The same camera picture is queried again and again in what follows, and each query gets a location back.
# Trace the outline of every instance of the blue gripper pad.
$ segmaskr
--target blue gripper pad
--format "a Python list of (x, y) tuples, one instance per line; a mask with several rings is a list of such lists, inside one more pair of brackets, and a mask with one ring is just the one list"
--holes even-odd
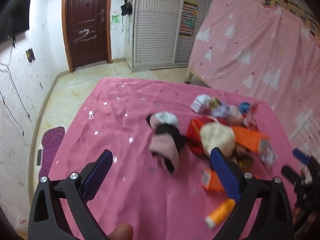
[(230, 169), (227, 160), (219, 148), (216, 147), (212, 149), (210, 162), (214, 171), (217, 173), (228, 198), (233, 199), (237, 203), (241, 198), (240, 183)]
[(306, 156), (302, 151), (299, 149), (294, 149), (292, 152), (293, 156), (296, 157), (299, 161), (304, 163), (305, 165), (310, 165), (310, 158)]
[(96, 162), (87, 164), (83, 169), (83, 171), (85, 171), (87, 168), (92, 168), (82, 185), (81, 199), (84, 203), (94, 199), (104, 178), (112, 166), (112, 162), (112, 152), (105, 150)]

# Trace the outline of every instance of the television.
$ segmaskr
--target television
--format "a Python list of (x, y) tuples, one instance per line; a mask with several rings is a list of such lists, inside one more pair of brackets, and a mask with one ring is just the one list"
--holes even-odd
[(0, 27), (0, 42), (29, 29), (30, 0), (17, 0)]

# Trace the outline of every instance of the blue yarn ball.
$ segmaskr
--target blue yarn ball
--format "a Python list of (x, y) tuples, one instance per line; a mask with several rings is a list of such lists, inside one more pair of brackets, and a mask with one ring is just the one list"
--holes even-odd
[(240, 111), (240, 113), (241, 114), (246, 114), (249, 110), (250, 110), (250, 103), (248, 103), (248, 102), (242, 102), (240, 105), (239, 105), (239, 107), (238, 107), (238, 109), (239, 109), (239, 111)]

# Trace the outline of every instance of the colorful poster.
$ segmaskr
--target colorful poster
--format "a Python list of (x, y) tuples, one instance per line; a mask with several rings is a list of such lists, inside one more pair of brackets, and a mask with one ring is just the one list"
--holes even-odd
[(195, 2), (184, 1), (182, 18), (180, 23), (180, 35), (193, 36), (198, 13), (198, 4)]

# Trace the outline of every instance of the purple mat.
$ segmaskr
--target purple mat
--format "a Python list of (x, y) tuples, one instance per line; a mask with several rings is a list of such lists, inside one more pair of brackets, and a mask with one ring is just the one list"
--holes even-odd
[(65, 134), (62, 126), (52, 128), (44, 133), (42, 137), (42, 167), (39, 172), (39, 180), (43, 176), (48, 176), (52, 162)]

